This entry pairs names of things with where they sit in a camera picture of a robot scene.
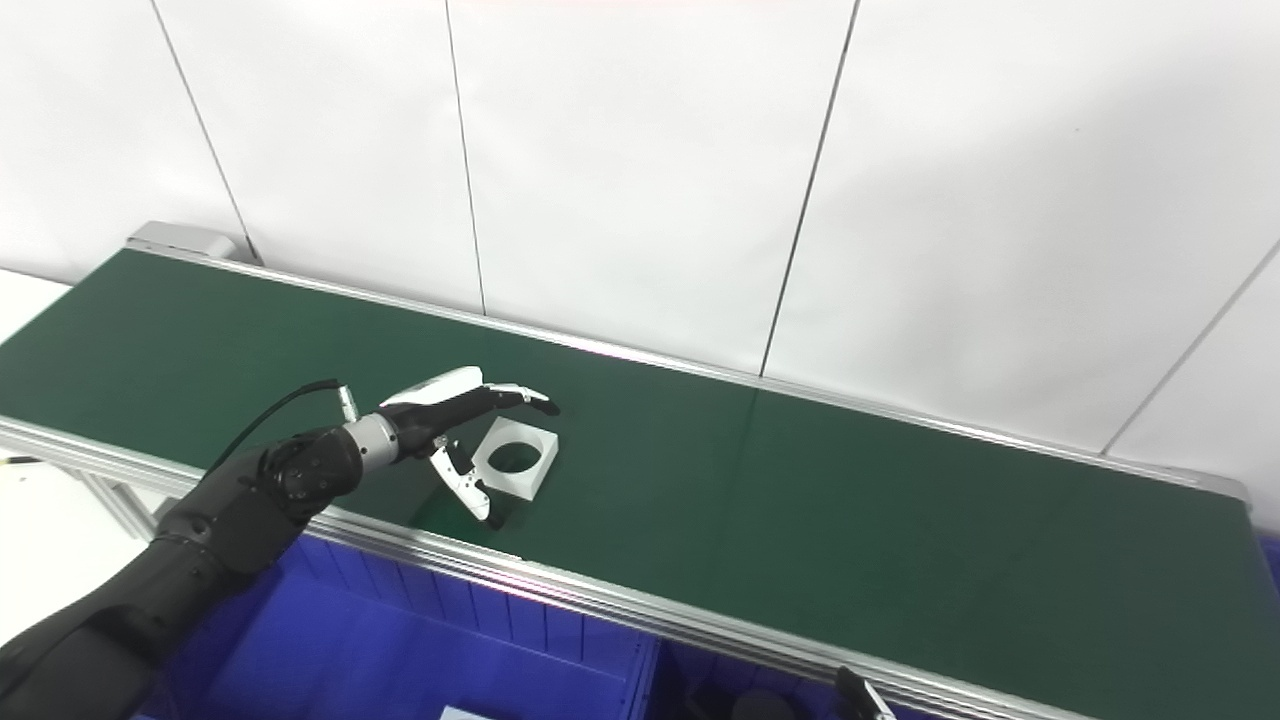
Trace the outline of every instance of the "robotic arm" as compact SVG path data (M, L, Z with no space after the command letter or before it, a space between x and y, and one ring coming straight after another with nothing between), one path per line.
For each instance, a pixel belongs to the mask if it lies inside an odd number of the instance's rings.
M485 384L479 368L426 380L358 418L339 391L348 423L215 464L124 569L0 647L0 717L132 717L206 612L270 568L335 497L404 457L429 459L476 519L499 527L470 460L444 433L521 404L559 413L536 391Z

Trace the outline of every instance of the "blue plastic crate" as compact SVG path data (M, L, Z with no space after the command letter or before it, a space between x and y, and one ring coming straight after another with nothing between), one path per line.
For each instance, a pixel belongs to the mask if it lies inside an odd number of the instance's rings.
M668 641L659 643L653 682L636 707L636 717L689 717L685 698L703 684L731 697L754 688L773 691L786 698L801 720L838 720L838 696L832 685ZM899 720L932 720L915 710L892 707Z
M157 720L635 717L657 641L302 538L220 607L145 707Z

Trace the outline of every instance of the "green conveyor belt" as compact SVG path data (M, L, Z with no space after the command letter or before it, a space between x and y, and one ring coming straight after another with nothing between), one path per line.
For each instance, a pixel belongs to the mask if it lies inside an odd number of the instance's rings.
M131 250L0 347L0 415L202 466L305 382L370 406L470 364L564 409L511 414L561 437L536 503L493 533L416 464L346 507L1100 719L1280 715L1224 496Z

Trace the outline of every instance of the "black cable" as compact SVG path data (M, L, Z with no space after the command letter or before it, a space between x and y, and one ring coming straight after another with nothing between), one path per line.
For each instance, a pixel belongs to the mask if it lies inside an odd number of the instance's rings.
M230 457L232 452L236 452L236 448L239 447L239 443L244 442L244 438L251 436L253 430L257 429L259 425L261 425L268 418L274 415L276 410L279 410L280 407L284 407L285 405L297 400L298 397L302 397L303 395L319 392L321 389L338 389L340 387L342 383L339 383L335 378L329 378L328 380L307 383L300 387L298 389L291 392L289 395L285 395L284 397L276 400L270 407L268 407L257 418L255 418L253 421L250 423L247 428L241 430L241 434L236 436L236 439L233 439L232 443L227 446L227 450L224 450L223 454L218 456L218 460L214 460L214 464L210 465L207 470L205 470L205 474L207 475L209 473L212 473L219 465L225 462L227 459Z

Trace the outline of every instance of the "circular hole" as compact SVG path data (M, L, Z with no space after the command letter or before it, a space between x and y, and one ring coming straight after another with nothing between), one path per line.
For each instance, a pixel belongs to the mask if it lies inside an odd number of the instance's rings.
M499 473L524 473L532 468L543 454L524 442L508 442L489 454L489 465Z

